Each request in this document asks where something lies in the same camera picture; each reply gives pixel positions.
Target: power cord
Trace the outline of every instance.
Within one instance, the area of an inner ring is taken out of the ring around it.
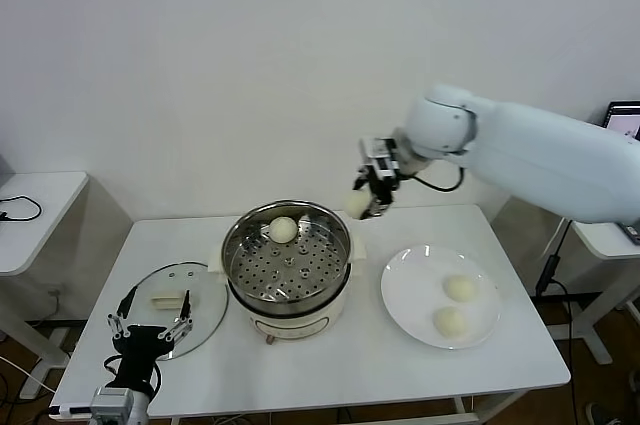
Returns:
[[[55,316],[60,311],[60,295],[59,295],[59,293],[56,294],[56,295],[53,295],[53,297],[56,300],[56,306],[53,309],[53,312],[51,312],[50,314],[48,314],[48,315],[44,316],[43,318],[41,318],[40,320],[38,320],[34,325],[31,325],[31,327],[38,328],[40,325],[42,325],[44,322],[49,320],[51,317]]]
[[[44,410],[40,410],[35,417],[31,420],[31,425],[38,425],[38,422],[45,415],[58,415],[60,413],[60,407],[48,407]],[[82,414],[82,413],[91,413],[91,407],[71,407],[69,408],[69,413],[71,415]]]
[[[26,200],[26,201],[34,204],[36,206],[36,208],[38,209],[38,211],[36,212],[35,215],[33,215],[31,217],[27,217],[27,218],[12,218],[12,217],[8,217],[7,216],[7,212],[0,212],[0,222],[30,222],[31,220],[35,220],[40,215],[42,215],[42,207],[40,206],[40,204],[38,202],[36,202],[35,200],[27,197],[26,195],[19,195],[17,197],[11,197],[11,198],[1,198],[0,199],[0,203],[3,203],[3,202],[15,202],[16,200]]]
[[[433,185],[429,182],[424,181],[421,178],[418,178],[416,175],[411,175],[412,179],[414,179],[416,182],[424,185],[425,187],[429,187],[432,190],[435,190],[436,192],[453,192],[454,190],[457,190],[458,188],[460,188],[460,186],[462,185],[462,182],[464,182],[464,168],[462,167],[458,167],[458,182],[452,186],[452,187],[448,187],[448,188],[444,188],[444,187],[438,187],[437,185]]]
[[[576,406],[576,382],[573,377],[573,316],[571,314],[571,300],[569,299],[569,292],[567,291],[567,287],[565,287],[562,283],[557,280],[551,279],[551,283],[555,283],[564,293],[564,296],[567,298],[567,313],[569,314],[569,372],[571,373],[571,380],[569,381],[571,385],[571,405],[573,407],[573,421],[576,425],[578,425],[578,407]]]
[[[34,382],[36,382],[37,384],[39,384],[41,387],[46,388],[47,390],[49,390],[51,393],[56,393],[56,391],[45,385],[44,383],[42,383],[40,380],[38,380],[37,378],[35,378],[33,375],[31,375],[29,372],[27,372],[24,368],[16,365],[15,363],[13,363],[11,360],[9,360],[8,358],[4,358],[2,355],[0,355],[0,360],[8,363],[9,365],[11,365],[12,367],[14,367],[17,370],[20,370],[22,373],[24,373],[27,377],[31,378],[31,380],[33,380]]]
[[[572,223],[573,220],[567,221],[567,225],[564,227],[564,232],[562,232],[562,237],[558,242],[556,251],[547,258],[544,269],[538,278],[538,283],[536,283],[537,297],[541,296],[547,290],[549,284],[553,282],[553,276],[555,275],[558,264],[560,263],[560,249],[562,248],[562,244],[564,243],[564,239],[567,237],[567,233],[569,232]]]

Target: table leg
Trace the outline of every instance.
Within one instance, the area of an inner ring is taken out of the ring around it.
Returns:
[[[56,346],[62,345],[64,339],[69,333],[68,328],[55,328],[51,335],[49,336],[49,341]],[[62,363],[51,363],[47,360],[40,360],[36,363],[36,366],[31,370],[31,375],[41,382],[44,382],[49,374],[50,370],[54,369],[64,369],[69,362],[69,357],[65,354],[64,361]],[[22,386],[22,390],[20,390],[20,398],[22,400],[32,400],[38,396],[40,393],[40,384],[31,378],[27,378],[27,381]]]
[[[67,355],[46,337],[0,304],[0,330],[52,365],[64,365]]]
[[[582,310],[576,303],[571,304],[573,338],[581,338],[585,341],[598,364],[608,365],[613,362],[613,359],[593,326],[625,298],[631,296],[639,286],[640,273],[638,270],[626,267],[620,276],[587,308]],[[554,340],[569,339],[568,324],[550,325],[547,330]]]
[[[573,319],[574,328],[593,327],[598,320],[613,310],[640,286],[640,273],[634,267],[625,267],[620,276],[596,298],[591,305]]]
[[[486,423],[522,397],[527,391],[528,390],[518,390],[517,392],[490,395],[476,407],[474,412],[478,416],[480,423]]]

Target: white wall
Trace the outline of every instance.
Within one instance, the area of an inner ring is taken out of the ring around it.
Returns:
[[[639,3],[0,0],[0,154],[86,170],[134,220],[339,207],[357,138],[434,82],[578,118],[637,96]],[[399,198],[493,216],[506,196],[470,180]]]

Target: robotic arm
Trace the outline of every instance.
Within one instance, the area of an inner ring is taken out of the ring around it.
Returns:
[[[640,218],[640,142],[467,90],[435,87],[416,101],[404,128],[390,138],[361,140],[360,148],[364,164],[354,190],[361,192],[351,200],[359,205],[348,207],[355,218],[384,213],[400,182],[437,159],[579,222]]]

